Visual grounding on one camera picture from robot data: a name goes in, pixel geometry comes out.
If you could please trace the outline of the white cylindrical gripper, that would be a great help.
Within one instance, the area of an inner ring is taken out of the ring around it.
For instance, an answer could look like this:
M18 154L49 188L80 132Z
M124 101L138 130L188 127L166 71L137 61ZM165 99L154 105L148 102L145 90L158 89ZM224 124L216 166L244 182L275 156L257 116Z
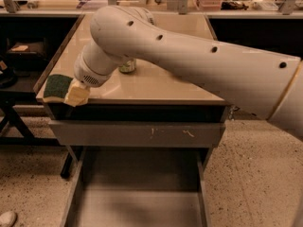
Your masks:
M64 103L76 107L88 102L90 88L104 84L128 58L106 53L91 40L79 53L74 63L74 77L68 87Z

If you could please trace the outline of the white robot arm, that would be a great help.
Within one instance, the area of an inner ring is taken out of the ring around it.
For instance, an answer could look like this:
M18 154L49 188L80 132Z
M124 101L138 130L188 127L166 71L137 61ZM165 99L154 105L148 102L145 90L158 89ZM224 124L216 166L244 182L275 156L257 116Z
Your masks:
M99 87L122 63L148 61L302 139L300 58L171 32L151 17L138 7L98 9L74 63L76 80Z

